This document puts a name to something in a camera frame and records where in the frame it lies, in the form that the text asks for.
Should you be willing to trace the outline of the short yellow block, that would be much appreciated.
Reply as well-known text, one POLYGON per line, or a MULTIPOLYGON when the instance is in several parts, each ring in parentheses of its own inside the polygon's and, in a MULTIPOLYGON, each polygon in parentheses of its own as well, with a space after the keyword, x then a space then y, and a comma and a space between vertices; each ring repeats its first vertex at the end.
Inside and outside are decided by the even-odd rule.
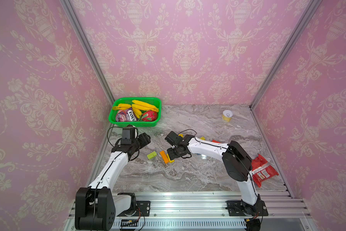
POLYGON ((168 158, 168 161, 170 162, 170 163, 173 163, 173 162, 175 162, 175 160, 173 160, 173 159, 170 159, 170 157, 169 157, 169 155, 167 154, 167 158, 168 158))

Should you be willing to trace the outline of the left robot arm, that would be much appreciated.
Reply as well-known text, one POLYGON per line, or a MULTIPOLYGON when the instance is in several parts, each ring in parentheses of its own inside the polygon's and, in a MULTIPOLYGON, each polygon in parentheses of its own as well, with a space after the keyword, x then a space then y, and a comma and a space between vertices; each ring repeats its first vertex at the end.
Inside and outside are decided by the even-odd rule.
POLYGON ((107 164, 88 187, 80 188, 75 197, 75 229, 109 231, 120 214, 138 211, 134 193, 112 195, 112 190, 124 167, 133 154, 151 142, 146 133, 138 136, 123 136, 112 152, 107 164))

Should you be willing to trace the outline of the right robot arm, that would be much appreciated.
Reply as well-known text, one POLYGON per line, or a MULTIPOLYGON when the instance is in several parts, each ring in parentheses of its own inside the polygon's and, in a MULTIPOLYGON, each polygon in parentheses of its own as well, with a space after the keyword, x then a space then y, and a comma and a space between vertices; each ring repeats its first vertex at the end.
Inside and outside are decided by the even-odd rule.
POLYGON ((255 189, 252 159, 238 142, 204 141, 194 135, 181 137, 173 131, 165 140, 171 145, 167 150, 170 159, 189 158, 192 154, 200 154, 221 161, 229 177, 235 180, 239 187, 241 201, 238 208, 253 217, 268 216, 265 202, 255 189))

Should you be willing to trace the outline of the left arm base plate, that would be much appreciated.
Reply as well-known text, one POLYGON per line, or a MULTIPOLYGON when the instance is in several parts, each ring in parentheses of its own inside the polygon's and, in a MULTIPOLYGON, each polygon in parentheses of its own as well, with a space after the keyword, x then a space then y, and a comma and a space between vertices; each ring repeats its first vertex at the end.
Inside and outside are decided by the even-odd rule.
POLYGON ((151 209, 150 201, 136 201, 135 209, 123 211, 118 216, 119 217, 138 217, 139 212, 142 212, 143 216, 149 217, 150 209, 151 209))

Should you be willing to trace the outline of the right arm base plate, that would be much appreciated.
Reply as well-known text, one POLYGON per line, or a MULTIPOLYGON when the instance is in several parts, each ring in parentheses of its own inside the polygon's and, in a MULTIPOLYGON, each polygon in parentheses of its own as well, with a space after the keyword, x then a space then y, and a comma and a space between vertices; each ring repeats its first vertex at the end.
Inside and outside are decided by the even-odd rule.
POLYGON ((239 217, 245 217, 245 216, 268 216, 268 210, 265 206, 264 201, 260 200, 259 202, 256 202, 254 205, 249 205, 243 201, 226 201, 227 207, 226 210, 228 211, 230 216, 239 216, 239 217))

